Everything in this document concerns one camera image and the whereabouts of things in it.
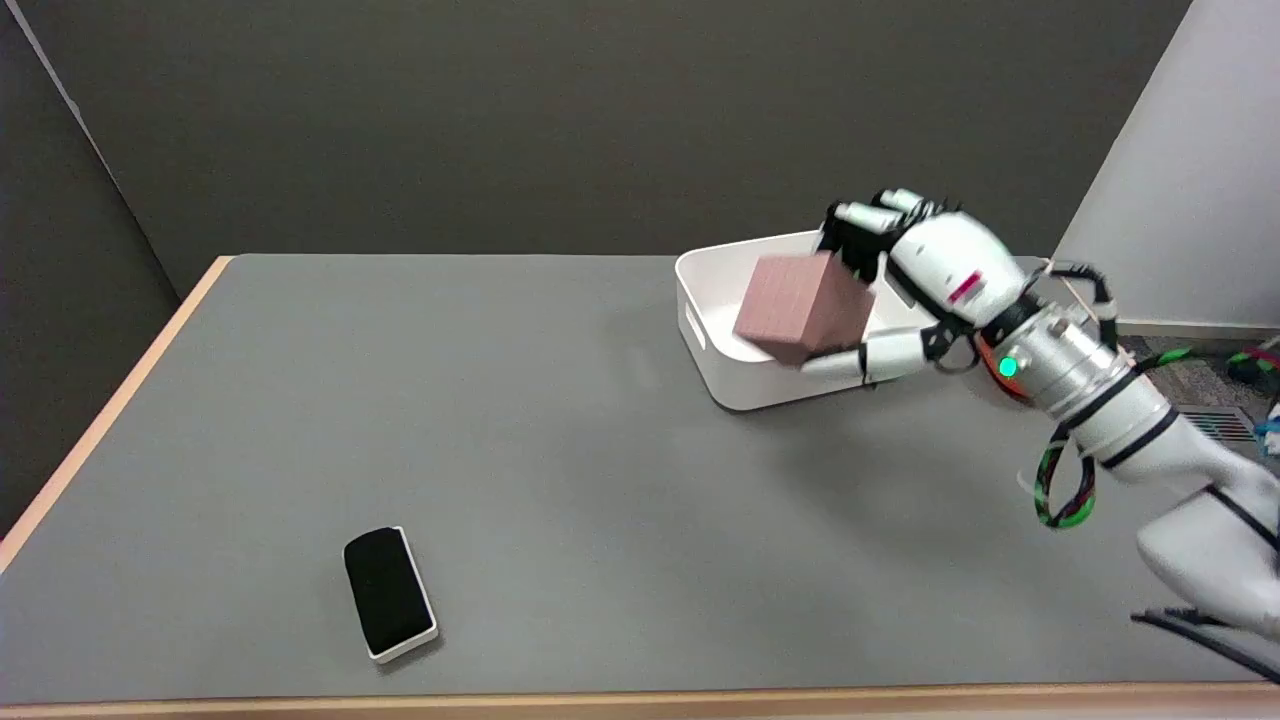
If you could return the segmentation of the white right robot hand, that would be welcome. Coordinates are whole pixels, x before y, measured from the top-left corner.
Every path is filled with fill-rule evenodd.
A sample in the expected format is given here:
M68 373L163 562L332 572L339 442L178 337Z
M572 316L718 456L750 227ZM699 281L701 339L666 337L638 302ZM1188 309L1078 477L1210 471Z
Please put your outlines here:
M1002 342L1044 306L989 228L909 190L882 190L869 202L833 202L820 231L822 250L837 252L867 283L887 275L934 322L822 351L803 364L808 375L850 375L864 384L911 375L940 366L957 340Z

